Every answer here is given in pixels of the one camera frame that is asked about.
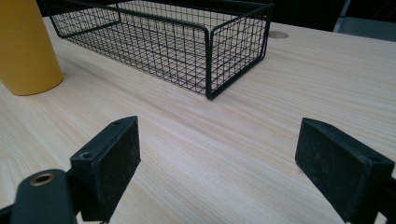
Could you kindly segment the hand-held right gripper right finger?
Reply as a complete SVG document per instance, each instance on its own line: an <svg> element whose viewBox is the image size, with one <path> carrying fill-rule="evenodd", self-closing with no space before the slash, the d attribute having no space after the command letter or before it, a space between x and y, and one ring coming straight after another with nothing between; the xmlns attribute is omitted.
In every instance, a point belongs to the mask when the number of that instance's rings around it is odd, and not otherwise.
<svg viewBox="0 0 396 224"><path fill-rule="evenodd" d="M395 224L395 162L336 127L302 119L296 164L345 223Z"/></svg>

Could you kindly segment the yellow cylindrical container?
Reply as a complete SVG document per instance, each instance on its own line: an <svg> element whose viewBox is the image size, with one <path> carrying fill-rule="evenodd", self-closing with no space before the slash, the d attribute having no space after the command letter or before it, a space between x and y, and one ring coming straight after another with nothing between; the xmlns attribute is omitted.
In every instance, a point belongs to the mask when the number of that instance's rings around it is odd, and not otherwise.
<svg viewBox="0 0 396 224"><path fill-rule="evenodd" d="M64 79L36 0L0 0L0 82L33 95Z"/></svg>

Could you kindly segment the grey metal stand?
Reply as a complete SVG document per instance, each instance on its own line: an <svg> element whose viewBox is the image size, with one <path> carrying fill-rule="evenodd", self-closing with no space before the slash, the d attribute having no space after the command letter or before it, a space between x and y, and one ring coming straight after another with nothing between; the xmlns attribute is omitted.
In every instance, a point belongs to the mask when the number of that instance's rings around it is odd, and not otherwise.
<svg viewBox="0 0 396 224"><path fill-rule="evenodd" d="M396 0L345 0L333 32L396 42Z"/></svg>

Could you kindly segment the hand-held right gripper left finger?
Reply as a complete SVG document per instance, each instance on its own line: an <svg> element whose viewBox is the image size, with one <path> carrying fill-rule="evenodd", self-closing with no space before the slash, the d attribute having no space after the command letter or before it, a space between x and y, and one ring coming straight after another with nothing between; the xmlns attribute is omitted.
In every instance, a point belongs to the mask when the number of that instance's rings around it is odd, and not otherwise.
<svg viewBox="0 0 396 224"><path fill-rule="evenodd" d="M138 118L111 122L70 162L82 218L108 222L140 162Z"/></svg>

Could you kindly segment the black wire mesh basket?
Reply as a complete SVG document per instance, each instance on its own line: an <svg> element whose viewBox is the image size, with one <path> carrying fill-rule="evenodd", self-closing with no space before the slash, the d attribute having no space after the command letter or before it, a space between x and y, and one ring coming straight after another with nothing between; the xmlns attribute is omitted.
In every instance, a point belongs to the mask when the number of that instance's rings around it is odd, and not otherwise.
<svg viewBox="0 0 396 224"><path fill-rule="evenodd" d="M273 3L40 0L60 38L213 100L266 54Z"/></svg>

